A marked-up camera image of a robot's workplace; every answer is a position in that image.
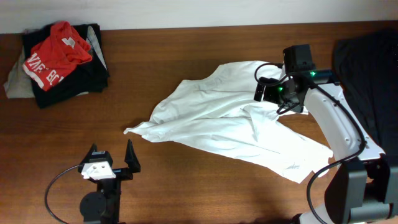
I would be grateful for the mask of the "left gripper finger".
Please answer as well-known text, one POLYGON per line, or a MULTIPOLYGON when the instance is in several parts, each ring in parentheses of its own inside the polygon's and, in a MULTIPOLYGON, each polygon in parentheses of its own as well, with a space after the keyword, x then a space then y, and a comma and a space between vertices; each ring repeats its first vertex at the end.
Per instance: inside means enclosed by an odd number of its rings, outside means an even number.
POLYGON ((80 162, 80 165, 84 165, 86 163, 89 163, 90 159, 92 158, 92 153, 94 153, 96 151, 97 151, 97 145, 96 144, 92 144, 92 146, 90 147, 90 150, 88 151, 86 156, 83 158, 83 160, 80 162))
POLYGON ((141 165, 138 161, 136 153, 134 152, 134 147, 132 141, 128 139, 126 154, 125 154, 125 163, 127 164, 129 171, 131 173, 139 173, 141 171, 141 165))

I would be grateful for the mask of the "white t-shirt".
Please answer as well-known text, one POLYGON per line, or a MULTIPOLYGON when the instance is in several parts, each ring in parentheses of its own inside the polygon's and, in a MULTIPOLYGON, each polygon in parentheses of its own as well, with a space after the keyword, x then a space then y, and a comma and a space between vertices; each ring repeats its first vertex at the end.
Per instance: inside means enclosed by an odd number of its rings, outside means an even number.
POLYGON ((209 77, 183 80, 148 121, 124 133, 251 162, 301 183, 328 165, 333 152, 281 124, 276 104, 254 100, 254 75, 278 80, 284 73, 262 61, 220 65, 209 77))

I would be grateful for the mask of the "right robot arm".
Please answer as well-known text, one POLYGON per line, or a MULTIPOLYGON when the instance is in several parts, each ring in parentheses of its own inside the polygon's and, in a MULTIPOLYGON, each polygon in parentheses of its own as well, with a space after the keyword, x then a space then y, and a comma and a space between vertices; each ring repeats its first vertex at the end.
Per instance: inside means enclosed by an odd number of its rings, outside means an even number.
POLYGON ((280 80, 256 77, 256 101, 277 103, 278 114, 306 107, 333 151, 335 161, 316 171, 307 185, 310 210, 293 223, 372 223, 397 216, 397 158, 388 156, 365 132, 331 70, 290 72, 280 80), (337 167, 314 207, 311 189, 323 172, 337 167))

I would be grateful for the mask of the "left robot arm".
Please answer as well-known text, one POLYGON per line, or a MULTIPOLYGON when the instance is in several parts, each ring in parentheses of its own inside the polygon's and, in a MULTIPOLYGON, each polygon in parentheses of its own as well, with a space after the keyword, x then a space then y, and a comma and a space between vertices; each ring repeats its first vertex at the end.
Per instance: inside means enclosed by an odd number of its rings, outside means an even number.
POLYGON ((84 179, 96 184, 96 190, 86 194, 80 202, 84 223, 119 223, 121 183, 133 179, 141 171, 131 140, 128 140, 124 162, 126 167, 113 169, 113 158, 108 151, 99 151, 93 144, 79 164, 84 179))

